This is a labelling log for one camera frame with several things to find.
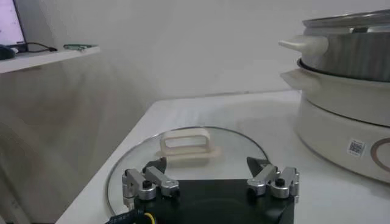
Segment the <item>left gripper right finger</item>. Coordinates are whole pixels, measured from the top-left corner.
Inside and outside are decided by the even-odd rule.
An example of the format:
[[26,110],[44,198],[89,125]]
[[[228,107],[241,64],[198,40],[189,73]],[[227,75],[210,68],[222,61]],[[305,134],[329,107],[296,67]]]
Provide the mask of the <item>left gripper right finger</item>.
[[268,160],[253,157],[247,157],[247,165],[252,174],[247,187],[256,197],[270,194],[280,200],[292,198],[298,203],[300,173],[295,167],[285,167],[280,171]]

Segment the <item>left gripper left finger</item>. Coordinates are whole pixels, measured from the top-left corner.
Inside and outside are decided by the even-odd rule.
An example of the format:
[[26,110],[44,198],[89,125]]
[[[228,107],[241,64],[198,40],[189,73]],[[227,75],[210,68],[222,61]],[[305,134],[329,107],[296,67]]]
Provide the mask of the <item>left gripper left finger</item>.
[[176,198],[180,194],[177,180],[165,175],[167,159],[149,161],[142,169],[126,169],[122,175],[122,199],[128,209],[134,207],[135,199],[152,201],[159,192],[163,197]]

